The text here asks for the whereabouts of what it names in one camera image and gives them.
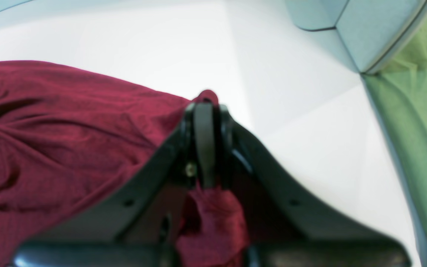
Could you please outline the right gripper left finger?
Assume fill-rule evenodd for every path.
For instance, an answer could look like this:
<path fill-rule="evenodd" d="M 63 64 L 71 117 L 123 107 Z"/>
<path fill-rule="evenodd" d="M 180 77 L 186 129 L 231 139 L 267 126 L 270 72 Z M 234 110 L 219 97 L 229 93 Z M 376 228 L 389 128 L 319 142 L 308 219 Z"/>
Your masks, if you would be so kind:
<path fill-rule="evenodd" d="M 214 106 L 188 105 L 176 130 L 124 186 L 25 241 L 14 267 L 181 267 L 188 191 L 214 187 Z"/>

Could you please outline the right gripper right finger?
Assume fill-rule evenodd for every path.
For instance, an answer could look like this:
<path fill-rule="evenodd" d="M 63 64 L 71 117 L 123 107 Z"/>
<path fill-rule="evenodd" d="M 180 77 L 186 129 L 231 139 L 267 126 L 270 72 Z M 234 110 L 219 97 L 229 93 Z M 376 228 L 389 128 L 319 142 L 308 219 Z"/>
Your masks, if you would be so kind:
<path fill-rule="evenodd" d="M 403 245 L 301 185 L 225 105 L 215 108 L 221 185 L 242 206 L 244 267 L 410 267 Z"/>

